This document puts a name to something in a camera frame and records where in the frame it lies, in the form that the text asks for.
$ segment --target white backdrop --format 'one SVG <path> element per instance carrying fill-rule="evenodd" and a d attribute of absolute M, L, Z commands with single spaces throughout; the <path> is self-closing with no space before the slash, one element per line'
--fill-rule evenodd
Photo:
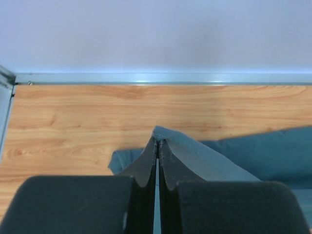
<path fill-rule="evenodd" d="M 312 0 L 0 0 L 18 73 L 312 72 Z"/>

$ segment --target wooden surface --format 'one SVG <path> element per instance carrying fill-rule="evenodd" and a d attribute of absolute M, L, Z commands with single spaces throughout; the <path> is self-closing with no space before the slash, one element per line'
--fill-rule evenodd
<path fill-rule="evenodd" d="M 110 175 L 155 125 L 218 139 L 312 124 L 312 86 L 19 86 L 0 164 L 0 220 L 34 175 Z"/>

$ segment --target blue towel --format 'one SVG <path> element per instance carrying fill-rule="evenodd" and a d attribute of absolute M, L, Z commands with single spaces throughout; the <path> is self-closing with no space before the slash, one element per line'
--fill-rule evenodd
<path fill-rule="evenodd" d="M 311 126 L 202 142 L 179 131 L 157 126 L 152 136 L 156 140 L 166 139 L 174 155 L 207 181 L 274 180 L 285 183 L 297 197 L 312 227 Z M 114 174 L 121 172 L 142 151 L 115 151 L 109 168 Z M 155 208 L 159 208 L 159 194 L 156 194 L 155 204 Z M 160 233 L 159 217 L 158 209 L 155 210 L 155 234 Z"/>

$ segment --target fabric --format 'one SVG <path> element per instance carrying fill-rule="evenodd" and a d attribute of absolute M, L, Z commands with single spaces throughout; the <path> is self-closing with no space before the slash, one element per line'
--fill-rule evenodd
<path fill-rule="evenodd" d="M 273 180 L 285 183 L 292 189 L 312 227 L 311 126 L 202 142 L 157 126 L 152 136 L 156 140 L 165 139 L 174 155 L 207 181 Z M 142 150 L 114 152 L 109 168 L 114 174 L 121 172 Z"/>

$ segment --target teal cloth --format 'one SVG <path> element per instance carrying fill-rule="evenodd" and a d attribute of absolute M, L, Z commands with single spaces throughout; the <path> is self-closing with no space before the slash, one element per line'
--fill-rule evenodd
<path fill-rule="evenodd" d="M 157 140 L 166 139 L 175 156 L 207 181 L 273 180 L 285 183 L 292 189 L 312 227 L 311 126 L 202 142 L 157 126 L 152 136 Z M 121 172 L 142 150 L 115 151 L 109 168 L 114 174 Z M 156 206 L 159 207 L 159 200 L 156 200 Z M 160 233 L 160 220 L 155 220 L 154 233 Z"/>

